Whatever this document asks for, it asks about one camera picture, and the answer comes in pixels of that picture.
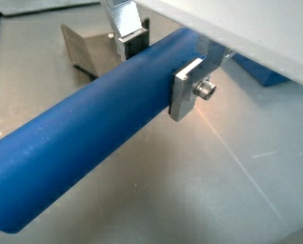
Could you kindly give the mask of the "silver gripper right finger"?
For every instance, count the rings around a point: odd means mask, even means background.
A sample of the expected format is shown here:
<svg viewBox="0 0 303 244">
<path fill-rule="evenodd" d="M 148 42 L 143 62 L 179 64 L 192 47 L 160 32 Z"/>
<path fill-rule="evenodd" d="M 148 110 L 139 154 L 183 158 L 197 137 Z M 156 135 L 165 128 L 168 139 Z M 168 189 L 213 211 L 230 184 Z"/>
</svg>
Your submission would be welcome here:
<svg viewBox="0 0 303 244">
<path fill-rule="evenodd" d="M 192 111 L 197 97 L 204 100 L 212 97 L 216 86 L 209 82 L 209 75 L 235 55 L 230 48 L 203 35 L 196 52 L 199 56 L 173 73 L 169 116 L 175 121 L 180 121 Z"/>
</svg>

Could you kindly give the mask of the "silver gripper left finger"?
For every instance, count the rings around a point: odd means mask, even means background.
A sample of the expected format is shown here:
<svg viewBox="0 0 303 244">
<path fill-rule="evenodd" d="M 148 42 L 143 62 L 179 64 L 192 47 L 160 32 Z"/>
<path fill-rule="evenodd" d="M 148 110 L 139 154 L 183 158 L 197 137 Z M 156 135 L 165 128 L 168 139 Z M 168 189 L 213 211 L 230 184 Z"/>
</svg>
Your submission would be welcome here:
<svg viewBox="0 0 303 244">
<path fill-rule="evenodd" d="M 123 61 L 149 46 L 149 31 L 143 26 L 137 5 L 132 0 L 99 0 L 115 33 L 117 53 Z"/>
</svg>

